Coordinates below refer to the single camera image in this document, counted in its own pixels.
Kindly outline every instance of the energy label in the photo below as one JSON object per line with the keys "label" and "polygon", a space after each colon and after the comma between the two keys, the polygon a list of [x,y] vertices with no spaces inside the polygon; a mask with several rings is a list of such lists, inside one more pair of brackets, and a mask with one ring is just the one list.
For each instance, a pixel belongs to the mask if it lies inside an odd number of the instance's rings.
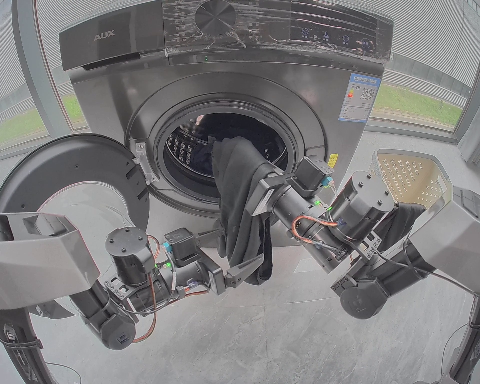
{"label": "energy label", "polygon": [[338,119],[366,123],[379,86],[378,77],[352,73]]}

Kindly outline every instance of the black cloth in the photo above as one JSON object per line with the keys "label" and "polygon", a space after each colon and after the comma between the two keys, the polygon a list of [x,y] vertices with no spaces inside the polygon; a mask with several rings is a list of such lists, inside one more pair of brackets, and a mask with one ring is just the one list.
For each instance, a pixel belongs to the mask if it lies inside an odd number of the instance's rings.
{"label": "black cloth", "polygon": [[245,205],[258,182],[274,167],[250,141],[235,137],[214,143],[212,169],[220,192],[220,225],[225,228],[218,254],[227,256],[230,266],[235,266],[263,253],[263,264],[245,280],[260,285],[272,275],[270,219],[252,217]]}
{"label": "black cloth", "polygon": [[386,251],[404,237],[412,229],[417,217],[423,212],[425,212],[425,207],[421,204],[398,202],[395,208],[374,229],[375,233],[382,239],[378,250],[380,252]]}

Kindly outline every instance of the orange cable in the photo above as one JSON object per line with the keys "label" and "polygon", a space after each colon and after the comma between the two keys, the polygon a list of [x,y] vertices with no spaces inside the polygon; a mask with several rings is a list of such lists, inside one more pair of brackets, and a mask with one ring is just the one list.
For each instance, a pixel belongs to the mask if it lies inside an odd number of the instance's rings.
{"label": "orange cable", "polygon": [[155,249],[155,254],[153,255],[153,258],[156,259],[160,254],[160,242],[156,239],[156,237],[152,235],[147,235],[147,238],[155,242],[156,249]]}
{"label": "orange cable", "polygon": [[299,220],[301,219],[307,219],[307,220],[310,220],[310,221],[314,221],[315,223],[318,223],[318,224],[321,224],[321,225],[325,225],[327,227],[336,227],[338,225],[337,222],[335,221],[325,221],[325,220],[321,220],[321,219],[317,219],[315,217],[312,217],[312,216],[307,216],[307,215],[300,215],[300,216],[297,216],[293,221],[292,221],[292,233],[293,235],[306,242],[306,243],[309,243],[309,244],[315,244],[315,242],[311,239],[308,239],[306,237],[303,237],[303,236],[300,236],[300,234],[297,232],[297,228],[296,228],[296,224],[298,223]]}
{"label": "orange cable", "polygon": [[[150,282],[150,288],[151,288],[152,298],[153,298],[153,310],[155,311],[156,310],[155,288],[153,286],[153,280],[150,274],[148,274],[148,281]],[[141,341],[148,339],[150,335],[153,333],[153,330],[155,329],[155,325],[156,325],[156,312],[153,313],[152,324],[150,325],[150,328],[148,329],[148,331],[143,336],[133,339],[132,343],[140,343]]]}

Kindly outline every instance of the washing machine door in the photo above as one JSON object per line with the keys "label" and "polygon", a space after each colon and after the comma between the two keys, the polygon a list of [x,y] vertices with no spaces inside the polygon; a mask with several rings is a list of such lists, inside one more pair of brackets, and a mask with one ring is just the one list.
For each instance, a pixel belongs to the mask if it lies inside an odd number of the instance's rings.
{"label": "washing machine door", "polygon": [[[42,145],[24,157],[0,187],[0,212],[65,215],[82,234],[101,276],[113,272],[104,246],[108,233],[126,226],[145,230],[149,207],[145,176],[133,154],[115,140],[92,133]],[[50,303],[52,317],[77,313],[69,298],[57,302],[67,312]]]}

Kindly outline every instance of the dial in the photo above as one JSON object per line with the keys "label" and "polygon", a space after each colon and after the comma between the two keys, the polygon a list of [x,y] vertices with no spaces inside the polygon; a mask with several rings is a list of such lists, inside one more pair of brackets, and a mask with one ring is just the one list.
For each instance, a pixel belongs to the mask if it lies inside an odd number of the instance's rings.
{"label": "dial", "polygon": [[233,28],[237,15],[225,0],[208,0],[195,13],[198,29],[207,35],[221,35]]}

